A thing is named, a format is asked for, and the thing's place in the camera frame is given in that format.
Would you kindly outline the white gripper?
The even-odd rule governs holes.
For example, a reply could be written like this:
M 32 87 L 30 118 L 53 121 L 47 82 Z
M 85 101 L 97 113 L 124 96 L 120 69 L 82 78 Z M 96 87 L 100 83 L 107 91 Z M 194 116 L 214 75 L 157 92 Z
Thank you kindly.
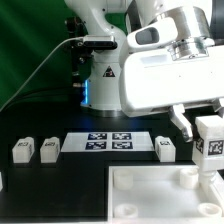
M 207 57 L 177 61 L 164 49 L 130 55 L 119 80 L 122 111 L 136 117 L 169 109 L 184 141 L 191 142 L 192 125 L 184 116 L 184 106 L 202 107 L 219 98 L 217 111 L 224 119 L 224 45 L 208 52 Z

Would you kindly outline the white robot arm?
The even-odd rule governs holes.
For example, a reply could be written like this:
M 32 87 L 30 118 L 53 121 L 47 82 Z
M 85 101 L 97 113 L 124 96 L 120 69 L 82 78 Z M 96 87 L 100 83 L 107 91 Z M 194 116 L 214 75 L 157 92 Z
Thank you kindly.
M 87 84 L 94 111 L 166 113 L 186 141 L 185 112 L 210 107 L 224 122 L 224 0 L 64 0 L 93 52 Z

